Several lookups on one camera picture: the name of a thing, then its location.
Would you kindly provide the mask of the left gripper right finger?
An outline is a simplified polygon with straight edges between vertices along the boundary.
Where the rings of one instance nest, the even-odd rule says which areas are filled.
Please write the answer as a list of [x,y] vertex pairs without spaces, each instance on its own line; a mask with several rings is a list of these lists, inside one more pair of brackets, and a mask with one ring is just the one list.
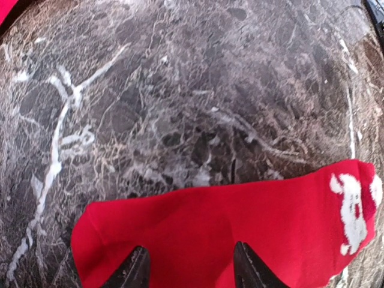
[[246,242],[236,243],[233,264],[237,288],[288,288]]

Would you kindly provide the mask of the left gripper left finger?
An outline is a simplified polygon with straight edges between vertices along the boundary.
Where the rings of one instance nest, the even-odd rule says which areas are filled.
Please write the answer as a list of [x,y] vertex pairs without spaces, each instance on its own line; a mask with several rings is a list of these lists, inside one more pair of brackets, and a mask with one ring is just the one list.
[[148,288],[151,261],[147,249],[137,246],[103,284],[109,288]]

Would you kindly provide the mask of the red sock with santa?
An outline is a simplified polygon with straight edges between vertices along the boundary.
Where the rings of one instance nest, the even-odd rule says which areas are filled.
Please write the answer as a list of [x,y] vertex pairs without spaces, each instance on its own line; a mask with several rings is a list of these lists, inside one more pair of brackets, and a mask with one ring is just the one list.
[[375,236],[382,181],[345,160],[302,177],[94,202],[71,248],[83,287],[101,287],[138,246],[151,287],[234,287],[233,254],[248,244],[289,287],[323,287]]

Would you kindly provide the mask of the red sock plain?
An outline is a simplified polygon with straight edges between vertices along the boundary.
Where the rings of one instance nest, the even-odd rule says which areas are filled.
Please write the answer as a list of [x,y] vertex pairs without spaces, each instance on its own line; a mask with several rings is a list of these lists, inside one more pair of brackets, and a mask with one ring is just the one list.
[[4,22],[16,3],[17,0],[0,0],[0,24]]

